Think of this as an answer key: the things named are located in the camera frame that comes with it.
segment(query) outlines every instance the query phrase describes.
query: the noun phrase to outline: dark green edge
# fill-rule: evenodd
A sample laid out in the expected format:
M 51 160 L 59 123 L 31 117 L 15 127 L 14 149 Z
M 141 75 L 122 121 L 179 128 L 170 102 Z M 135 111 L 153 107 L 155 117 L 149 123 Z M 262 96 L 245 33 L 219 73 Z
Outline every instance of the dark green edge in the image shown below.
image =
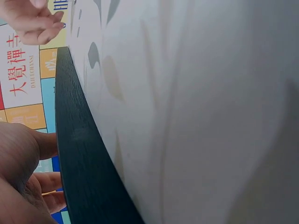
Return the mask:
M 56 132 L 72 224 L 143 224 L 104 146 L 68 47 L 57 52 Z

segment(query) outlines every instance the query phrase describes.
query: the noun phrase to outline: game board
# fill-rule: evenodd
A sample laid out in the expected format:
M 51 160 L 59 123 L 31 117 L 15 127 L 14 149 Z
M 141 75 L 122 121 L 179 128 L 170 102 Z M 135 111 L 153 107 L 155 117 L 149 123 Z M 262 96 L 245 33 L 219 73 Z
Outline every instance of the game board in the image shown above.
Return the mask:
M 0 21 L 0 121 L 55 133 L 57 48 L 67 45 L 72 5 L 66 0 L 49 0 L 48 7 L 52 13 L 64 11 L 65 28 L 44 46 L 23 45 L 16 32 Z M 60 171 L 58 157 L 40 161 L 35 170 L 51 171 Z M 52 216 L 59 224 L 70 223 L 67 208 Z

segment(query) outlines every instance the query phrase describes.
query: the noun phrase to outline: finger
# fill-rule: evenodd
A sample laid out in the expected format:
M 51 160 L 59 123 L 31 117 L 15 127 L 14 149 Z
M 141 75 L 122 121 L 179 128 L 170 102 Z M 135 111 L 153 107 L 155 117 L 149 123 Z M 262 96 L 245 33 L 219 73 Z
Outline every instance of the finger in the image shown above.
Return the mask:
M 57 140 L 55 133 L 45 134 L 32 129 L 29 129 L 29 131 L 38 144 L 40 160 L 46 160 L 57 155 Z
M 0 178 L 0 223 L 55 224 L 49 214 L 30 204 L 6 181 Z
M 32 16 L 20 13 L 12 21 L 8 21 L 11 27 L 18 31 L 34 31 L 51 28 L 54 24 L 51 18 L 42 16 Z
M 54 23 L 61 22 L 64 16 L 64 12 L 63 11 L 56 12 L 53 16 L 54 16 Z
M 51 13 L 50 10 L 46 7 L 46 8 L 44 8 L 44 9 L 39 13 L 38 16 L 40 16 L 40 17 L 48 17 L 48 16 L 50 16 L 50 15 L 52 15 L 52 13 Z
M 43 199 L 48 207 L 49 213 L 54 214 L 66 207 L 64 192 L 54 192 L 48 195 L 43 195 Z
M 62 188 L 60 172 L 34 173 L 34 176 L 41 185 L 42 193 L 48 193 Z
M 44 45 L 53 40 L 59 32 L 63 29 L 64 24 L 59 22 L 55 23 L 52 28 L 44 31 L 26 32 L 20 35 L 20 40 L 26 45 Z

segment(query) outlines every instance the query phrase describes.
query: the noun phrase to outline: human hand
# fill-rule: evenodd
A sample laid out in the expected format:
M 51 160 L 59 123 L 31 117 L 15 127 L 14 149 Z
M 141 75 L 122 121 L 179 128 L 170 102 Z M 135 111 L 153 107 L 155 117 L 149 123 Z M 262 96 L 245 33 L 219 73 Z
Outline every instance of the human hand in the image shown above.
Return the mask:
M 0 223 L 55 224 L 64 208 L 59 172 L 34 173 L 39 160 L 57 155 L 55 134 L 0 122 Z
M 26 45 L 47 44 L 54 39 L 64 27 L 63 15 L 52 15 L 48 0 L 0 0 L 0 17 Z

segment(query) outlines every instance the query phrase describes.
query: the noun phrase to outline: patterned surface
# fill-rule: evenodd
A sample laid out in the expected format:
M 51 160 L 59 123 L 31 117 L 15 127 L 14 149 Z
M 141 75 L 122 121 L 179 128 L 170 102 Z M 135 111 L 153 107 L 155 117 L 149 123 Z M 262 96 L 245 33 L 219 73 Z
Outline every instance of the patterned surface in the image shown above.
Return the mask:
M 298 10 L 77 0 L 76 70 L 146 223 L 298 222 Z

